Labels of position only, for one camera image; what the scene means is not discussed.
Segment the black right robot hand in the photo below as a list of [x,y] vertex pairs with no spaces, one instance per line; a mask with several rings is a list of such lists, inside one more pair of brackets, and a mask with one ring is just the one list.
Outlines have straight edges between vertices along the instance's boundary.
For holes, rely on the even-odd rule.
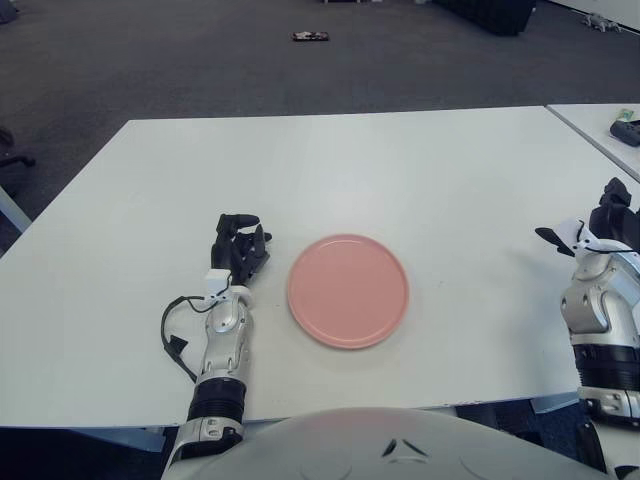
[[632,195],[617,177],[604,187],[588,224],[568,221],[554,228],[538,227],[535,233],[560,254],[639,253],[639,212],[631,210]]

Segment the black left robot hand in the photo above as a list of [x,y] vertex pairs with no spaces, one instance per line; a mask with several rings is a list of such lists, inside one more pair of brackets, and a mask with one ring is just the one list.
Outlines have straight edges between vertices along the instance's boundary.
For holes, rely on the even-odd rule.
[[260,218],[249,214],[221,214],[211,248],[211,267],[229,270],[232,285],[247,286],[270,258]]

